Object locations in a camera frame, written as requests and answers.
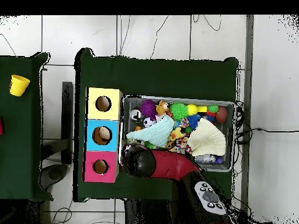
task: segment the green table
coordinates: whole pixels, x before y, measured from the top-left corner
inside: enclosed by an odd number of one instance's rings
[[[167,61],[126,57],[94,57],[88,48],[75,59],[74,200],[129,198],[173,200],[174,183],[161,178],[133,178],[124,173],[116,182],[82,182],[86,87],[120,89],[124,95],[178,97],[234,102],[238,60]],[[232,173],[204,172],[212,186],[231,198]]]
[[[40,69],[47,53],[30,58],[0,56],[0,199],[52,200],[39,185],[41,168]],[[11,76],[28,78],[21,97],[9,93]]]

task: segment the white knitted cloth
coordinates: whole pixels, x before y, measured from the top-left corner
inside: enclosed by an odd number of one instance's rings
[[[197,128],[191,132],[187,140],[192,155],[225,155],[225,136],[209,120],[201,118]]]

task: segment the gray plastic bin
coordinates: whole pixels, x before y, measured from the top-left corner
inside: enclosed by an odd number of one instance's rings
[[[235,119],[236,119],[236,105],[228,101],[212,101],[212,100],[195,100],[195,99],[180,99],[180,98],[167,98],[167,97],[154,97],[154,96],[124,96],[121,101],[121,108],[123,109],[123,116],[120,121],[120,145],[119,145],[119,162],[121,158],[121,149],[126,143],[126,135],[135,130],[138,123],[129,118],[129,112],[140,107],[145,99],[150,99],[155,103],[159,100],[166,102],[179,102],[183,104],[195,104],[197,106],[209,106],[217,104],[227,108],[228,118],[223,124],[216,122],[215,126],[224,134],[227,143],[226,153],[223,156],[222,164],[199,164],[200,168],[213,172],[228,172],[232,169],[234,162],[234,142],[235,142]]]

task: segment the crochet fabric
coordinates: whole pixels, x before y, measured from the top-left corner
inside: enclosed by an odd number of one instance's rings
[[[129,132],[127,138],[148,141],[151,144],[164,148],[174,125],[174,120],[166,115],[162,120],[148,128]]]

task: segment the yellow ball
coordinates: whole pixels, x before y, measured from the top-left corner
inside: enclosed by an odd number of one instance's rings
[[[197,106],[195,106],[194,104],[189,104],[187,105],[188,108],[188,115],[194,115],[197,114]]]

